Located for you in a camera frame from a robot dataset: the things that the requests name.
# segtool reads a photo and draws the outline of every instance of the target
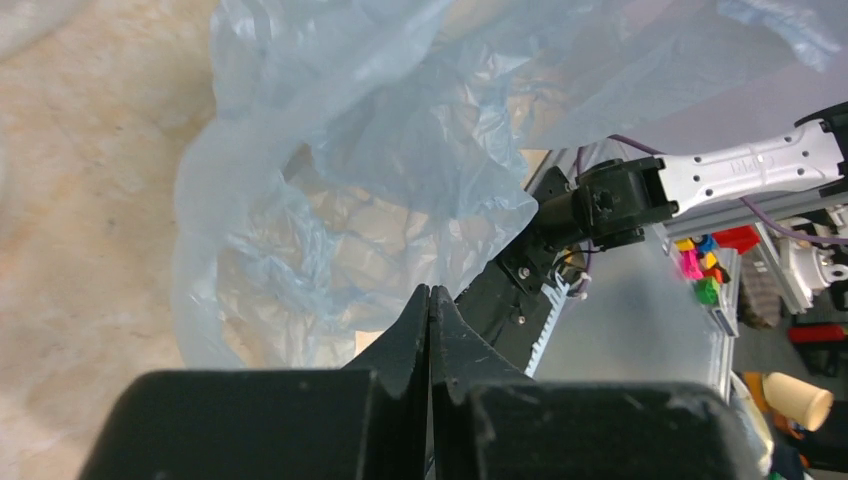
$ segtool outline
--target translucent blue plastic bag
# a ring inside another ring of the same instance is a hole
[[[223,0],[218,116],[177,181],[186,363],[340,365],[416,284],[461,292],[536,211],[519,148],[586,144],[794,61],[786,32],[719,3]],[[840,40],[804,25],[792,41]]]

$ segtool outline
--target pink block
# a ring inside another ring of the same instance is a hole
[[[683,252],[683,261],[680,268],[683,269],[683,275],[692,280],[700,280],[704,278],[704,272],[701,271],[701,265],[698,262],[698,256],[694,250]]]

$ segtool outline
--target cylindrical container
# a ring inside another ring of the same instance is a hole
[[[783,373],[768,374],[763,393],[771,408],[811,432],[822,426],[833,405],[833,393]]]

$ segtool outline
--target beige cup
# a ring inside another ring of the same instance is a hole
[[[833,406],[833,393],[783,373],[770,373],[763,380],[769,406],[814,432],[822,426]]]

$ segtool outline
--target white toothed strip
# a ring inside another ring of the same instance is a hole
[[[545,348],[547,348],[548,341],[551,339],[556,322],[559,320],[559,314],[562,313],[562,307],[565,306],[565,301],[568,298],[568,290],[571,288],[569,284],[562,281],[562,277],[559,274],[556,274],[555,281],[557,284],[556,287],[542,285],[542,293],[548,297],[548,301],[551,303],[551,312],[548,314],[547,320],[545,320],[545,326],[542,327],[542,333],[539,335],[539,339],[533,344],[533,350],[530,352],[530,362],[527,364],[527,368],[524,369],[524,374],[528,377],[534,377],[536,375],[536,368],[542,360],[542,354],[545,353]]]

